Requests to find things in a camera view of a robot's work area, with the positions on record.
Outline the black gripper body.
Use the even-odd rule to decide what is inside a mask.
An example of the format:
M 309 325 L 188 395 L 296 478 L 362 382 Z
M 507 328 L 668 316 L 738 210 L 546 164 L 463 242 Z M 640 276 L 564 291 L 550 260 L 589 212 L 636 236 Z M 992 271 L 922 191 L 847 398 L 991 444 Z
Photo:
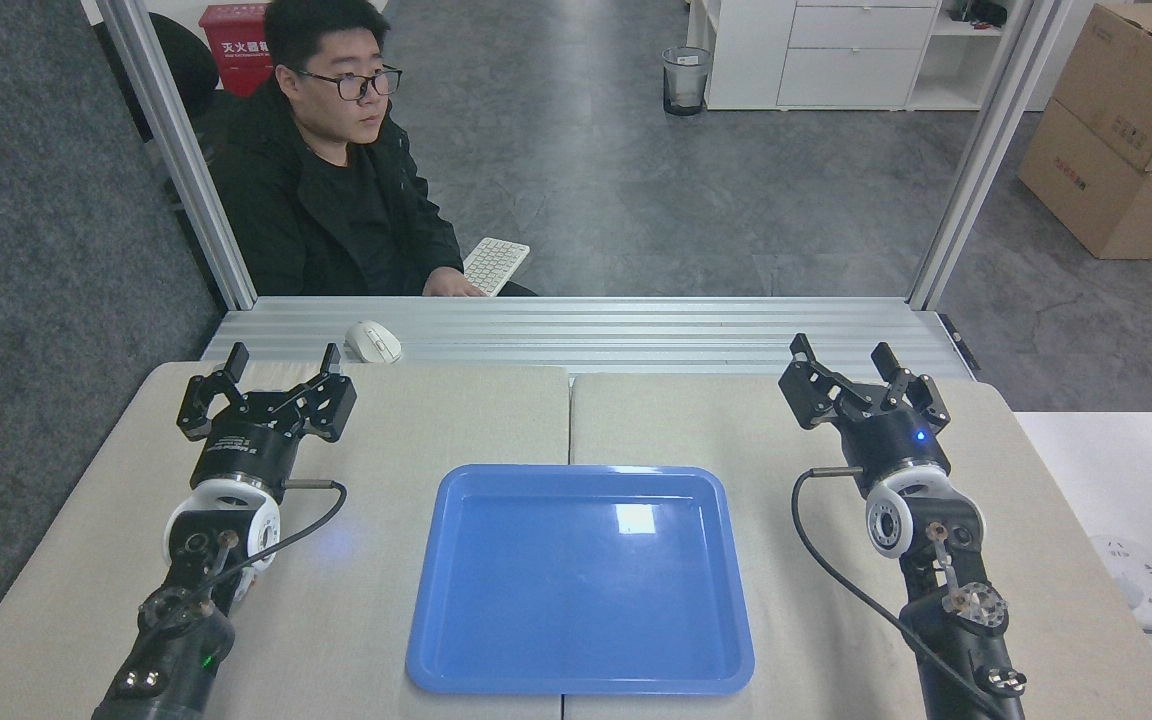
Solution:
M 935 438 L 947 424 L 947 415 L 919 414 L 910 406 L 890 410 L 842 406 L 836 427 L 847 465 L 861 468 L 855 479 L 858 491 L 867 493 L 887 475 L 911 465 L 935 465 L 950 471 L 950 461 Z
M 301 438 L 247 420 L 215 420 L 198 456 L 189 486 L 242 475 L 264 491 L 285 491 Z

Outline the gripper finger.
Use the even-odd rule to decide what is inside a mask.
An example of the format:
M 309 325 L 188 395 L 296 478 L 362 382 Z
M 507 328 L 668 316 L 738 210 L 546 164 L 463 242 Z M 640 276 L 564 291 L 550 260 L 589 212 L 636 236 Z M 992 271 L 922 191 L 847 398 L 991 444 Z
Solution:
M 876 406 L 878 411 L 890 414 L 908 409 L 920 416 L 929 427 L 946 427 L 950 423 L 950 415 L 931 377 L 915 376 L 902 366 L 886 342 L 876 346 L 870 361 L 873 361 L 879 377 L 886 382 L 882 400 Z
M 271 429 L 289 438 L 316 435 L 338 442 L 357 400 L 353 379 L 340 373 L 340 357 L 338 343 L 326 344 L 319 373 L 271 402 Z
M 872 395 L 859 384 L 819 363 L 805 333 L 790 342 L 791 363 L 778 381 L 801 429 L 859 423 L 872 414 Z
M 188 441 L 205 439 L 211 433 L 212 419 L 209 409 L 212 400 L 223 395 L 229 401 L 229 409 L 243 409 L 243 400 L 238 381 L 250 361 L 250 351 L 243 342 L 234 342 L 228 359 L 223 365 L 207 376 L 194 376 L 187 382 L 179 419 L 175 420 L 180 432 Z

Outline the person's left hand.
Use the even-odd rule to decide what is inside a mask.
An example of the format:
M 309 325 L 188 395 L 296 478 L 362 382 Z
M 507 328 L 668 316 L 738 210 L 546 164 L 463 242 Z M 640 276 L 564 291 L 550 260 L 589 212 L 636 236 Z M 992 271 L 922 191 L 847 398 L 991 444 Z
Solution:
M 439 266 L 426 278 L 422 287 L 425 297 L 486 297 L 486 293 L 473 285 L 461 270 Z

